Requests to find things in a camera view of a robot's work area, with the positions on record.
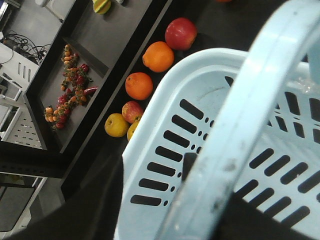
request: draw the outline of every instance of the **black shelf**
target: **black shelf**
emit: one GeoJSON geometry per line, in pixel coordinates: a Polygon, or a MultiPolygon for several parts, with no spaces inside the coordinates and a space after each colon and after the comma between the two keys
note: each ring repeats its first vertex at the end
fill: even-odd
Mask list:
{"type": "Polygon", "coordinates": [[[92,1],[75,1],[23,95],[43,150],[1,142],[7,156],[0,159],[1,171],[54,178],[66,175],[166,3],[167,0],[114,2],[107,14],[98,15],[92,10],[92,1]],[[53,131],[43,112],[62,95],[61,54],[68,42],[79,51],[80,60],[91,65],[91,84],[98,90],[86,106],[72,112],[65,129],[53,131]]]}

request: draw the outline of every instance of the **perforated metal panel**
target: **perforated metal panel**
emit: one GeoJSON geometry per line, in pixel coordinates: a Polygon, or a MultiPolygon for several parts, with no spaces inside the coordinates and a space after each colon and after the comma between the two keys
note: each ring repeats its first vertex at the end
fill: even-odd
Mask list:
{"type": "Polygon", "coordinates": [[[29,112],[21,108],[14,115],[2,141],[42,149],[29,112]]]}

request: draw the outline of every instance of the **light blue plastic basket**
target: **light blue plastic basket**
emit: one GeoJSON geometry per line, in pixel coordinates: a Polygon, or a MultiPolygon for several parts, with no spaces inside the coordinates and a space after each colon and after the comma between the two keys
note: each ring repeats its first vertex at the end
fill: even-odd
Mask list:
{"type": "Polygon", "coordinates": [[[123,153],[115,239],[207,239],[232,191],[320,239],[319,22],[320,1],[291,0],[249,52],[206,49],[168,71],[123,153]]]}

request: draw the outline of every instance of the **floor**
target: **floor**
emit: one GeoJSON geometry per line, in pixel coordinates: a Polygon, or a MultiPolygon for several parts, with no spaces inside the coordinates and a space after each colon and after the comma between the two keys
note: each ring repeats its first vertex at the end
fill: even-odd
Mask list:
{"type": "MultiPolygon", "coordinates": [[[[35,46],[49,47],[58,32],[61,22],[45,7],[39,7],[35,0],[20,0],[21,8],[13,10],[3,34],[16,33],[28,39],[35,46]]],[[[6,95],[14,95],[15,87],[8,86],[6,95]]],[[[42,187],[31,208],[31,221],[37,222],[44,216],[53,212],[64,202],[60,179],[48,178],[42,187]]]]}

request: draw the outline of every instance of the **black wire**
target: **black wire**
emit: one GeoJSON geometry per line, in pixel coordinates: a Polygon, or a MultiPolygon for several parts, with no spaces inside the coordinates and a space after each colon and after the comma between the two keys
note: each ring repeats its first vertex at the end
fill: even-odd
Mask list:
{"type": "Polygon", "coordinates": [[[34,42],[21,34],[16,33],[13,30],[10,30],[6,36],[6,38],[12,40],[18,47],[24,52],[20,52],[21,55],[24,57],[32,57],[34,58],[38,63],[42,60],[44,55],[47,53],[47,46],[50,46],[51,44],[46,44],[43,46],[36,46],[34,42]]]}
{"type": "Polygon", "coordinates": [[[12,51],[12,55],[11,55],[11,57],[9,58],[9,60],[4,61],[4,62],[1,62],[1,63],[0,63],[0,65],[2,65],[2,64],[6,64],[7,62],[9,62],[9,61],[14,57],[14,50],[13,50],[13,49],[11,49],[11,51],[12,51]]]}

